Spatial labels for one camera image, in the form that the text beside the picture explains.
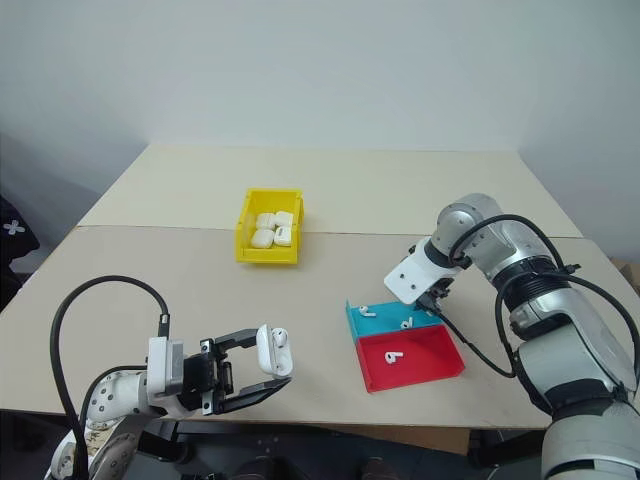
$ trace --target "yellow bin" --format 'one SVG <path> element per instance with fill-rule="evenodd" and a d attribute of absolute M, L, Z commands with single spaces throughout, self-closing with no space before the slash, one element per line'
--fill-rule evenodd
<path fill-rule="evenodd" d="M 251 247 L 251 238 L 256 231 L 256 217 L 260 213 L 284 210 L 293 213 L 291 246 L 273 245 L 271 248 Z M 302 219 L 302 190 L 250 188 L 242 207 L 242 215 L 236 225 L 236 261 L 248 263 L 298 263 Z"/>

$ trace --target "red tray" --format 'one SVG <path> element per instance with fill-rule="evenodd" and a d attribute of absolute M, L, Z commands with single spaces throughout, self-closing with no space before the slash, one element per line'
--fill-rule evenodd
<path fill-rule="evenodd" d="M 443 325 L 360 337 L 358 360 L 369 393 L 455 377 L 464 362 Z M 388 364 L 386 352 L 403 352 Z"/>

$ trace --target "earbud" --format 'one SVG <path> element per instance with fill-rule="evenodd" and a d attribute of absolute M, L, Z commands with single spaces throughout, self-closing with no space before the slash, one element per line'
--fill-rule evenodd
<path fill-rule="evenodd" d="M 396 357 L 404 357 L 404 353 L 402 353 L 402 352 L 386 352 L 384 354 L 384 359 L 389 365 L 391 365 L 392 363 L 396 363 Z"/>
<path fill-rule="evenodd" d="M 282 328 L 276 328 L 273 330 L 273 343 L 278 348 L 282 348 L 287 344 L 287 331 Z"/>
<path fill-rule="evenodd" d="M 361 306 L 359 309 L 360 311 L 360 315 L 362 315 L 363 317 L 375 317 L 376 314 L 374 312 L 370 312 L 369 311 L 369 307 L 367 307 L 366 305 Z"/>
<path fill-rule="evenodd" d="M 411 327 L 413 327 L 413 317 L 409 317 L 409 320 L 405 320 L 400 324 L 400 328 L 402 328 L 403 330 Z"/>

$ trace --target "blue tray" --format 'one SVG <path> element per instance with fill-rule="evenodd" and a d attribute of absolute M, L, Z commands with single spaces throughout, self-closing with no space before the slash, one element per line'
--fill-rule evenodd
<path fill-rule="evenodd" d="M 353 341 L 360 337 L 379 335 L 382 333 L 399 332 L 400 326 L 409 317 L 413 317 L 413 327 L 430 327 L 440 325 L 442 320 L 437 315 L 429 315 L 423 310 L 414 310 L 413 305 L 405 305 L 400 302 L 379 303 L 367 305 L 369 312 L 375 313 L 375 317 L 364 317 L 360 314 L 359 306 L 352 306 L 347 300 L 346 310 L 351 336 Z"/>

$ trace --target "black wire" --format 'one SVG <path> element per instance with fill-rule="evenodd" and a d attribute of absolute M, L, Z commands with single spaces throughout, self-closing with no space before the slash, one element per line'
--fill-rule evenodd
<path fill-rule="evenodd" d="M 502 302 L 504 301 L 504 295 L 509 285 L 511 285 L 514 281 L 518 280 L 519 278 L 522 278 L 525 276 L 531 276 L 531 275 L 535 275 L 538 277 L 556 278 L 556 279 L 564 280 L 567 282 L 577 283 L 578 285 L 582 285 L 583 287 L 597 293 L 602 298 L 604 298 L 607 302 L 609 302 L 609 304 L 611 304 L 611 306 L 613 306 L 618 311 L 620 316 L 622 316 L 622 318 L 624 319 L 627 325 L 627 328 L 629 329 L 629 333 L 631 335 L 631 341 L 633 342 L 634 374 L 636 377 L 636 382 L 640 383 L 640 334 L 638 333 L 638 327 L 636 326 L 629 312 L 624 308 L 624 306 L 622 306 L 622 304 L 613 295 L 611 295 L 609 292 L 599 287 L 598 285 L 595 285 L 583 278 L 575 277 L 573 275 L 569 275 L 567 273 L 562 273 L 562 272 L 519 273 L 518 275 L 514 275 L 512 278 L 507 280 L 498 291 L 498 294 L 496 295 L 496 301 L 495 301 L 496 326 L 498 327 L 498 334 L 500 335 L 500 340 L 502 341 L 505 351 L 507 352 L 507 356 L 509 356 L 509 358 L 511 359 L 512 366 L 513 366 L 513 350 L 511 348 L 511 345 L 509 344 L 509 341 L 507 340 L 507 335 L 504 330 L 504 323 L 502 319 Z"/>
<path fill-rule="evenodd" d="M 124 282 L 136 285 L 143 290 L 147 291 L 153 298 L 156 299 L 160 305 L 160 330 L 166 330 L 168 334 L 169 327 L 169 310 L 164 299 L 160 294 L 146 283 L 137 280 L 135 278 L 126 277 L 123 275 L 105 275 L 89 280 L 76 289 L 74 289 L 67 297 L 62 301 L 56 314 L 53 317 L 53 323 L 51 325 L 51 335 L 49 337 L 49 355 L 51 357 L 51 370 L 53 371 L 53 378 L 58 389 L 58 395 L 60 396 L 60 402 L 64 408 L 64 412 L 67 416 L 67 420 L 71 425 L 71 430 L 76 439 L 76 455 L 73 464 L 73 476 L 80 479 L 89 478 L 89 461 L 87 458 L 87 443 L 84 439 L 84 426 L 80 425 L 76 411 L 69 395 L 67 383 L 64 378 L 64 372 L 62 370 L 62 362 L 60 360 L 60 327 L 62 326 L 62 319 L 64 318 L 67 309 L 71 303 L 85 290 L 105 282 Z"/>
<path fill-rule="evenodd" d="M 504 351 L 507 354 L 507 357 L 509 358 L 509 363 L 511 364 L 512 369 L 514 367 L 515 360 L 513 355 L 513 348 L 511 348 L 511 344 L 509 343 L 509 339 L 507 338 L 507 333 L 505 332 L 505 329 L 504 329 L 504 321 L 502 320 L 502 303 L 504 301 L 504 296 L 507 292 L 507 288 L 509 288 L 509 286 L 513 282 L 515 282 L 516 280 L 522 277 L 531 276 L 532 274 L 534 273 L 522 272 L 522 273 L 518 273 L 517 275 L 514 275 L 509 280 L 507 280 L 502 285 L 502 287 L 500 287 L 500 289 L 498 290 L 498 293 L 496 294 L 496 300 L 494 304 L 494 317 L 496 320 L 496 328 L 498 329 L 498 336 L 500 337 L 500 342 L 502 343 L 502 346 L 504 347 Z"/>
<path fill-rule="evenodd" d="M 636 415 L 638 415 L 640 417 L 640 412 L 638 411 L 638 409 L 633 405 L 633 403 L 631 402 L 627 402 L 627 401 L 623 401 L 622 403 L 627 404 L 629 407 L 631 407 L 631 410 L 633 410 L 634 412 L 636 412 Z"/>
<path fill-rule="evenodd" d="M 109 370 L 102 372 L 98 377 L 96 377 L 96 379 L 93 382 L 91 382 L 91 385 L 89 386 L 89 389 L 87 390 L 87 393 L 84 396 L 84 401 L 82 402 L 82 408 L 80 409 L 80 425 L 82 425 L 82 428 L 84 428 L 84 426 L 87 423 L 87 411 L 89 410 L 89 402 L 91 402 L 91 396 L 93 395 L 93 392 L 95 391 L 98 384 L 106 376 L 111 375 L 112 373 L 115 373 L 115 372 L 121 372 L 126 370 L 139 371 L 139 370 L 146 370 L 146 369 L 147 369 L 146 365 L 122 365 L 120 367 L 112 367 Z"/>
<path fill-rule="evenodd" d="M 539 273 L 538 275 L 541 277 L 557 278 L 559 280 L 565 280 L 567 282 L 573 282 L 577 283 L 578 285 L 582 285 L 583 287 L 588 288 L 592 292 L 600 295 L 618 311 L 620 316 L 622 316 L 622 318 L 624 319 L 624 322 L 627 324 L 627 328 L 629 329 L 629 333 L 631 334 L 631 341 L 633 342 L 633 369 L 636 376 L 636 382 L 640 383 L 640 334 L 638 333 L 638 327 L 636 323 L 633 321 L 633 318 L 631 317 L 627 309 L 624 308 L 622 304 L 604 288 L 601 288 L 598 285 L 585 280 L 584 278 L 574 277 L 573 275 L 568 275 L 561 272 L 543 272 Z"/>
<path fill-rule="evenodd" d="M 528 218 L 512 214 L 496 215 L 495 217 L 487 218 L 486 220 L 483 220 L 482 222 L 474 225 L 469 230 L 460 235 L 460 237 L 453 243 L 453 245 L 451 246 L 451 250 L 449 251 L 449 263 L 451 263 L 452 265 L 460 264 L 460 261 L 462 258 L 464 258 L 464 255 L 462 257 L 456 258 L 456 254 L 458 253 L 458 249 L 460 248 L 460 246 L 464 243 L 465 240 L 471 237 L 471 235 L 476 233 L 478 230 L 483 229 L 487 225 L 502 222 L 505 220 L 522 223 L 533 230 L 538 238 L 540 238 L 540 240 L 542 240 L 542 242 L 545 244 L 549 252 L 551 252 L 551 255 L 553 256 L 557 267 L 560 270 L 564 270 L 564 262 L 562 261 L 560 253 L 556 249 L 555 245 L 551 243 L 551 240 L 549 240 L 549 238 L 544 234 L 544 232 L 540 230 L 540 228 Z"/>
<path fill-rule="evenodd" d="M 491 360 L 489 360 L 489 358 L 487 358 L 484 355 L 484 353 L 482 353 L 478 349 L 478 347 L 476 347 L 473 343 L 471 343 L 469 340 L 467 340 L 467 338 L 462 334 L 462 332 L 460 330 L 458 330 L 456 328 L 456 326 L 451 322 L 451 320 L 449 320 L 442 312 L 437 312 L 437 315 L 453 331 L 453 333 L 456 334 L 456 336 L 460 339 L 460 341 L 462 343 L 464 343 L 465 345 L 467 345 L 471 349 L 471 351 L 473 353 L 475 353 L 478 357 L 480 357 L 480 360 L 482 360 L 489 367 L 491 367 L 491 369 L 493 371 L 495 371 L 496 373 L 499 373 L 503 377 L 507 377 L 507 378 L 514 378 L 516 376 L 516 374 L 513 372 L 513 370 L 511 372 L 507 372 L 506 370 L 503 370 L 502 368 L 497 366 L 495 363 L 493 363 Z"/>

